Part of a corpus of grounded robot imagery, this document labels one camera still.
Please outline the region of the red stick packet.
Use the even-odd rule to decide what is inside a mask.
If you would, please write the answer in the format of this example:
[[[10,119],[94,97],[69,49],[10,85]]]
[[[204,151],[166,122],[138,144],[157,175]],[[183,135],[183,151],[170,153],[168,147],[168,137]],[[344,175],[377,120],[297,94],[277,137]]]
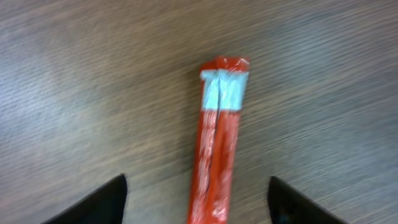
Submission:
[[[188,224],[226,224],[228,221],[249,66],[247,58],[220,56],[201,67],[201,105]]]

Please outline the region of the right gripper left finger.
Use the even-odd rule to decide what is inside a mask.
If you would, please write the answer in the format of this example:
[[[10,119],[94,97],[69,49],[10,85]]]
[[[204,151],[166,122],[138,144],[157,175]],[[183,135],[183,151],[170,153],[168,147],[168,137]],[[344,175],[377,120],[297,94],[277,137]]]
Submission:
[[[122,224],[127,180],[120,174],[45,224]]]

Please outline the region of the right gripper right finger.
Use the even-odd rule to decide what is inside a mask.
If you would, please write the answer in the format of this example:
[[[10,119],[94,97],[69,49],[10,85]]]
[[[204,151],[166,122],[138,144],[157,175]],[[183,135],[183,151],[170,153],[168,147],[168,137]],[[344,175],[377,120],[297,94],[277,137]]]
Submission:
[[[267,203],[272,224],[346,224],[276,176],[270,177]]]

